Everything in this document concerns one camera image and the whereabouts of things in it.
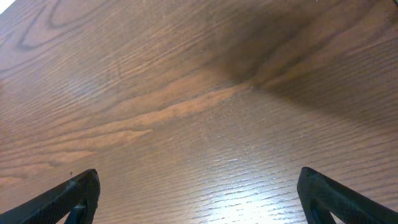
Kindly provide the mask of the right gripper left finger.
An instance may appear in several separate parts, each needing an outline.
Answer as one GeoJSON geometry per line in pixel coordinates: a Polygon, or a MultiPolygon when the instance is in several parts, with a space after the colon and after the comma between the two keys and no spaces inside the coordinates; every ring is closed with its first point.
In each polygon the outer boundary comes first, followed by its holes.
{"type": "Polygon", "coordinates": [[[92,224],[100,197],[100,180],[88,169],[39,196],[1,214],[4,224],[92,224]]]}

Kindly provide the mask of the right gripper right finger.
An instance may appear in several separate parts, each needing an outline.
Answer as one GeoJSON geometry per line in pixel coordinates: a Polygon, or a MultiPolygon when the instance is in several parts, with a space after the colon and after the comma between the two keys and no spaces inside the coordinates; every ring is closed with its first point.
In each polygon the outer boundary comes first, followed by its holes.
{"type": "Polygon", "coordinates": [[[397,223],[397,212],[310,167],[301,169],[297,192],[308,223],[397,223]]]}

